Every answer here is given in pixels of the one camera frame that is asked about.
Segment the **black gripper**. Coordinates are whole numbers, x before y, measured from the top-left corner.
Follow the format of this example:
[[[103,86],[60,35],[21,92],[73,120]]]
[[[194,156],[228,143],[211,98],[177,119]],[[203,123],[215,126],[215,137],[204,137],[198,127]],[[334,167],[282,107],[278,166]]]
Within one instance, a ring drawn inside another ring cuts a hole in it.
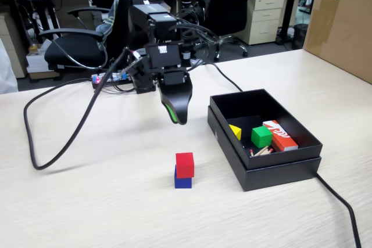
[[[162,105],[173,124],[185,125],[188,119],[188,105],[192,97],[192,83],[185,82],[183,70],[172,70],[158,75]]]

